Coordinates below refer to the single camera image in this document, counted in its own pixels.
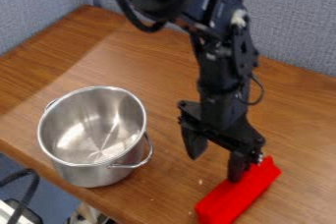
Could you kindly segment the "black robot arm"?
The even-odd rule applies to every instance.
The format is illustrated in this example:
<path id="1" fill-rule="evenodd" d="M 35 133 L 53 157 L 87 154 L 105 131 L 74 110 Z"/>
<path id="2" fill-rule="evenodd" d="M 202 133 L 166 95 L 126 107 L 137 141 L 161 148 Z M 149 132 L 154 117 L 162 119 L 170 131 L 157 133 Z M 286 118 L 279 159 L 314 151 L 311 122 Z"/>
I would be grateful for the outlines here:
<path id="1" fill-rule="evenodd" d="M 211 141 L 229 150 L 227 180 L 238 182 L 262 161 L 265 140 L 246 120 L 249 84 L 255 81 L 258 51 L 242 0 L 115 0 L 130 23 L 145 32 L 166 24 L 190 37 L 199 68 L 199 100 L 178 102 L 181 135 L 190 158 Z"/>

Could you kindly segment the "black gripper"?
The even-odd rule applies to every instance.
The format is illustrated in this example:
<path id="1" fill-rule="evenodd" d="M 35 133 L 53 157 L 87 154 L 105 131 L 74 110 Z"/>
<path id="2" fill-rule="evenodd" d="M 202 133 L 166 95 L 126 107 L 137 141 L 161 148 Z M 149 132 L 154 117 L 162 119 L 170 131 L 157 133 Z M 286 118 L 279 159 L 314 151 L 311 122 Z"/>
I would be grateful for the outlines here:
<path id="1" fill-rule="evenodd" d="M 249 88 L 227 93 L 199 92 L 199 101 L 181 100 L 178 124 L 183 146 L 195 160 L 207 149 L 207 141 L 229 151 L 226 179 L 241 180 L 250 163 L 262 160 L 265 139 L 247 122 Z"/>

